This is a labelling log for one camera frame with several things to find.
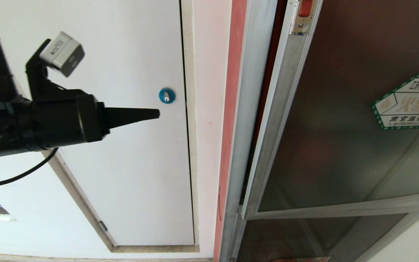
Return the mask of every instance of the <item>metal door frame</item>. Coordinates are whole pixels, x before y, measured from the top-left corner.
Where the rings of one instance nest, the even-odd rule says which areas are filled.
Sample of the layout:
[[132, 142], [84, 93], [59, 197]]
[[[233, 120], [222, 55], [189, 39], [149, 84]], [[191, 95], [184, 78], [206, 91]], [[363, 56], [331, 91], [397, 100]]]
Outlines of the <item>metal door frame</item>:
[[[324, 207], [287, 209], [286, 206], [285, 210], [258, 212], [266, 182], [268, 181], [269, 173], [271, 172], [271, 167], [278, 150], [289, 110], [293, 103], [294, 94], [298, 87], [298, 82], [314, 35], [314, 29], [318, 22], [323, 0], [317, 0], [318, 6], [313, 14], [311, 31], [307, 35], [289, 35], [290, 23], [294, 15], [293, 7], [290, 5], [291, 2], [295, 2], [295, 0], [289, 0], [287, 5], [253, 162], [251, 163], [251, 167], [246, 167], [250, 168], [246, 196], [243, 205], [238, 208], [234, 207], [234, 203], [239, 201], [240, 194], [231, 194], [231, 190], [238, 192], [239, 187], [233, 185], [234, 183], [236, 184], [236, 180], [233, 180], [232, 176], [244, 174], [245, 169], [243, 168], [243, 171], [241, 171], [240, 167], [236, 169], [231, 168], [222, 244], [223, 247], [226, 246], [226, 250], [221, 249], [220, 261], [236, 261], [246, 222], [249, 220], [351, 217], [407, 213], [399, 223], [354, 261], [364, 262], [392, 242], [419, 219], [419, 194]], [[250, 12], [252, 12], [252, 10], [247, 10], [246, 23], [248, 24], [248, 30], [251, 30]], [[248, 35], [248, 38], [253, 37], [253, 34], [250, 32], [247, 32], [246, 34]], [[242, 57], [246, 57], [246, 53], [251, 50], [247, 46], [245, 46], [244, 49], [245, 52]], [[243, 79], [246, 74], [252, 73], [252, 71], [243, 68], [241, 78]], [[243, 92], [244, 88], [246, 87], [240, 85], [241, 92]], [[239, 118], [240, 116], [244, 116], [243, 111], [237, 112], [237, 117]], [[243, 125], [237, 120], [234, 134], [237, 134], [237, 129], [240, 126]], [[236, 149], [237, 148], [234, 147], [233, 155], [237, 154]], [[236, 160], [232, 159], [231, 161], [232, 164], [234, 164]]]

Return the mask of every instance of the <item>black nozzle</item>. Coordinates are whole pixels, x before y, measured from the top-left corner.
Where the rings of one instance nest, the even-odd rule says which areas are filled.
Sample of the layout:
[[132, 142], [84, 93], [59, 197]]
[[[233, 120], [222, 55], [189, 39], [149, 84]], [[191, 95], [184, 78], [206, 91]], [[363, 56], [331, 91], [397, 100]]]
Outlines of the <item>black nozzle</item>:
[[159, 110], [107, 107], [104, 109], [103, 118], [105, 119], [107, 128], [115, 128], [139, 121], [159, 118]]

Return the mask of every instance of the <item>sticker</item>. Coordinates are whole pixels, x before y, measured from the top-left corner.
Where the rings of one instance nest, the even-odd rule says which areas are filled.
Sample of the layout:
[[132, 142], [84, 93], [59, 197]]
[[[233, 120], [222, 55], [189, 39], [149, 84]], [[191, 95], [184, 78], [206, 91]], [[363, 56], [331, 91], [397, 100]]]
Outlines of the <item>sticker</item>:
[[384, 130], [419, 128], [419, 75], [374, 101], [371, 109]]

